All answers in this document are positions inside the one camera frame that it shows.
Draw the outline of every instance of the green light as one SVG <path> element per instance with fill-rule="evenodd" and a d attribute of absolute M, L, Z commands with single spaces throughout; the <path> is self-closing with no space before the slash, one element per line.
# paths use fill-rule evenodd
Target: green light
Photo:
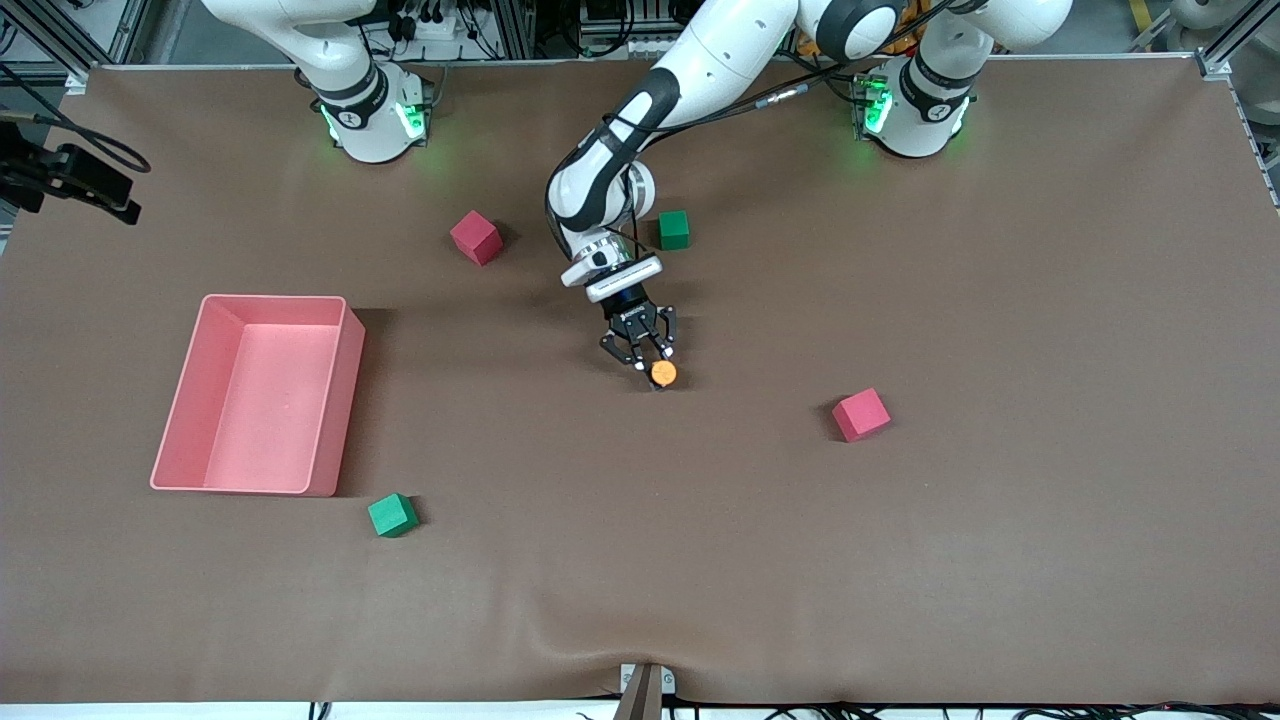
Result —
<path fill-rule="evenodd" d="M 333 115 L 329 114 L 329 109 L 320 105 L 320 114 L 324 115 L 324 122 L 329 126 L 329 137 L 332 137 L 334 142 L 338 142 L 338 128 L 333 127 Z"/>
<path fill-rule="evenodd" d="M 884 127 L 884 118 L 893 109 L 893 92 L 888 88 L 881 91 L 879 97 L 867 106 L 867 132 L 879 132 Z"/>
<path fill-rule="evenodd" d="M 404 126 L 404 132 L 410 137 L 422 137 L 425 132 L 426 123 L 422 122 L 422 110 L 416 106 L 396 104 L 396 114 L 399 115 L 401 124 Z"/>

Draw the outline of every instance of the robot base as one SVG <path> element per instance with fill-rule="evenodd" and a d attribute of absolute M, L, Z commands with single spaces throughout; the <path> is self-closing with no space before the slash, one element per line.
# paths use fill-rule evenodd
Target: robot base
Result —
<path fill-rule="evenodd" d="M 861 137 L 868 137 L 879 143 L 884 150 L 902 158 L 927 158 L 942 150 L 947 141 L 960 132 L 961 119 L 969 109 L 966 99 L 955 111 L 942 122 L 929 122 L 920 117 L 920 111 L 913 105 L 901 100 L 902 87 L 900 77 L 902 67 L 910 58 L 893 58 L 888 63 L 868 70 L 869 76 L 881 77 L 892 102 L 884 108 L 882 117 L 868 123 L 863 108 L 854 108 L 854 123 Z"/>
<path fill-rule="evenodd" d="M 325 113 L 334 145 L 361 163 L 387 163 L 415 145 L 426 145 L 431 123 L 433 87 L 424 86 L 421 77 L 393 63 L 378 67 L 387 73 L 387 100 L 364 128 L 344 127 Z"/>

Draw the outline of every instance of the pink plastic container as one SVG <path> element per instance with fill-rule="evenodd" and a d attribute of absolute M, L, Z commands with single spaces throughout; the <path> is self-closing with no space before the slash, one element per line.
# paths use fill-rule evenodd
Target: pink plastic container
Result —
<path fill-rule="evenodd" d="M 342 297 L 205 297 L 151 487 L 332 496 L 364 342 Z"/>

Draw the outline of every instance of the red cube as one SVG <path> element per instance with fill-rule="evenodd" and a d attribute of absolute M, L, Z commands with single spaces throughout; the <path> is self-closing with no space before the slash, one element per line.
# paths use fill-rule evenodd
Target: red cube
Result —
<path fill-rule="evenodd" d="M 876 388 L 867 388 L 841 400 L 832 415 L 836 416 L 845 442 L 861 439 L 888 424 L 888 410 L 884 410 Z"/>
<path fill-rule="evenodd" d="M 498 234 L 498 228 L 475 210 L 467 213 L 462 222 L 453 225 L 449 234 L 453 236 L 453 243 L 458 246 L 458 250 L 476 265 L 484 265 L 493 260 L 502 250 L 502 237 Z"/>

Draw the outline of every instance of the orange round object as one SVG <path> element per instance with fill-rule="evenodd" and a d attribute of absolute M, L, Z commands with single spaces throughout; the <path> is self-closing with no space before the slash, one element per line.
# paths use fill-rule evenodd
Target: orange round object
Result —
<path fill-rule="evenodd" d="M 649 377 L 662 387 L 676 382 L 676 364 L 671 360 L 658 360 L 649 368 Z"/>

